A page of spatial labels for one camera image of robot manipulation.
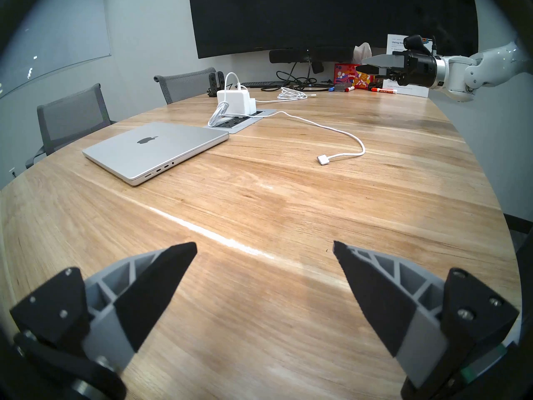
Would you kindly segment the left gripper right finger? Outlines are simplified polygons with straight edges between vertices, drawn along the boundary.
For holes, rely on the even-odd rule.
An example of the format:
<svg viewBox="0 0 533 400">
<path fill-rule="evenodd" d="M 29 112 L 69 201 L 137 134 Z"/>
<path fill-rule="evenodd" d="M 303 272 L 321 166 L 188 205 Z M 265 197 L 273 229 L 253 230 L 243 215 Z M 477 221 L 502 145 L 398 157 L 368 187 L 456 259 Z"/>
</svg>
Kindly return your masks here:
<svg viewBox="0 0 533 400">
<path fill-rule="evenodd" d="M 473 274 L 442 279 L 402 257 L 334 241 L 350 289 L 406 379 L 402 389 L 481 389 L 516 352 L 519 311 Z"/>
</svg>

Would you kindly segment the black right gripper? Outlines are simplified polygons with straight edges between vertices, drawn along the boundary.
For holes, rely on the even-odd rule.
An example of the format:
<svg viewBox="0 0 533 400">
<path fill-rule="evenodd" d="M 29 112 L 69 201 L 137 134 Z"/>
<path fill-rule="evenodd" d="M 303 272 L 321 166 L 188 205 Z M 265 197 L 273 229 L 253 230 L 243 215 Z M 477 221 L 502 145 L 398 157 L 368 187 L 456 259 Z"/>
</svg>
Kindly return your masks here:
<svg viewBox="0 0 533 400">
<path fill-rule="evenodd" d="M 391 79 L 400 86 L 417 85 L 431 88 L 437 76 L 437 61 L 427 51 L 404 50 L 379 54 L 362 60 L 356 71 L 376 80 Z"/>
</svg>

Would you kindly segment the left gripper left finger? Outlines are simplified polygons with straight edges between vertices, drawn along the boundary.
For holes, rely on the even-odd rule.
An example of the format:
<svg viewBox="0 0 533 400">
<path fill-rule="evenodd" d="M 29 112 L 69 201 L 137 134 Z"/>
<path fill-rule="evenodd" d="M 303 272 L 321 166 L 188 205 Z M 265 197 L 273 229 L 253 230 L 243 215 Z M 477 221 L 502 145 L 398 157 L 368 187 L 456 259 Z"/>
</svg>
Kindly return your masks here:
<svg viewBox="0 0 533 400">
<path fill-rule="evenodd" d="M 84 279 L 67 267 L 10 309 L 20 332 L 52 349 L 123 371 L 169 305 L 195 242 L 126 257 Z"/>
</svg>

